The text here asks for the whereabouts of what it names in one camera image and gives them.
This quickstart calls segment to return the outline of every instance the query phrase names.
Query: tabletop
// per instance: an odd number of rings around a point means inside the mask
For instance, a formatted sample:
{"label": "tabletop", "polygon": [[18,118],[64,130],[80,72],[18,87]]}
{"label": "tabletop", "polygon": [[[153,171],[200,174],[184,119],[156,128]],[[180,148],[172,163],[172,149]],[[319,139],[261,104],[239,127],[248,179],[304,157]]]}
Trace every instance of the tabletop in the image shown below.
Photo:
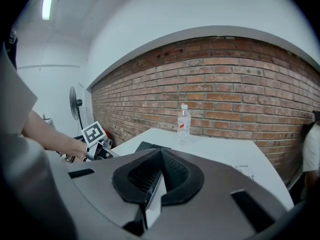
{"label": "tabletop", "polygon": [[288,211],[294,207],[277,171],[251,140],[190,135],[188,143],[179,144],[176,132],[151,128],[112,151],[119,156],[129,155],[136,151],[142,141],[232,166],[271,192]]}

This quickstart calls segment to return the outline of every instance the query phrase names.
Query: fan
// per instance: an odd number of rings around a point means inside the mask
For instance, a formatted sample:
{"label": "fan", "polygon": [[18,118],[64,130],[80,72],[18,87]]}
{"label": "fan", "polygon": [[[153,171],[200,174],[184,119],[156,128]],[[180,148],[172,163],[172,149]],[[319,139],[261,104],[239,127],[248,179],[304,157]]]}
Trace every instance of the fan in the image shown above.
{"label": "fan", "polygon": [[75,120],[80,121],[81,129],[83,130],[79,111],[79,107],[82,106],[82,99],[77,99],[76,90],[73,86],[70,87],[69,99],[72,116]]}

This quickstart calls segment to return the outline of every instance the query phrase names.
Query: fluorescent light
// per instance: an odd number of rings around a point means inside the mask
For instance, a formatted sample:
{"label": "fluorescent light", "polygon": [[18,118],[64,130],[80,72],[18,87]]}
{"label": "fluorescent light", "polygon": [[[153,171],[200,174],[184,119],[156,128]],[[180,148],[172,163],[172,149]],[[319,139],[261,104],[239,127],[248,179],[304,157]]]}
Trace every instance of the fluorescent light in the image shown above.
{"label": "fluorescent light", "polygon": [[42,2],[42,19],[48,21],[50,19],[52,0],[43,0]]}

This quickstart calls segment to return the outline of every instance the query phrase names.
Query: plastic bottle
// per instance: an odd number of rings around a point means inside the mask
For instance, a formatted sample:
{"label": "plastic bottle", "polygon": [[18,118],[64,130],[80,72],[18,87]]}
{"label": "plastic bottle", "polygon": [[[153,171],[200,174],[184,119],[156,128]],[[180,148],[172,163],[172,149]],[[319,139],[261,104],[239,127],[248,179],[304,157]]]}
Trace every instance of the plastic bottle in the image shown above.
{"label": "plastic bottle", "polygon": [[190,135],[190,125],[191,125],[191,115],[188,112],[188,105],[181,105],[181,113],[178,116],[178,125],[176,132],[178,135],[178,142],[180,144],[185,144],[188,142],[188,137]]}

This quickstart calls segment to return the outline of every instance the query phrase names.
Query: white ceiling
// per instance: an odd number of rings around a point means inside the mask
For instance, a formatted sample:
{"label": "white ceiling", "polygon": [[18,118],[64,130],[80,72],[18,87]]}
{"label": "white ceiling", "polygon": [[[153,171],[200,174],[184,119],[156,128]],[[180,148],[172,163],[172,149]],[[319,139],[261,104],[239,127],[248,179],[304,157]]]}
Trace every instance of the white ceiling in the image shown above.
{"label": "white ceiling", "polygon": [[50,20],[42,20],[42,0],[30,0],[18,18],[19,42],[30,42],[34,37],[21,36],[34,32],[37,39],[45,39],[48,32],[90,43],[102,25],[125,0],[53,0]]}

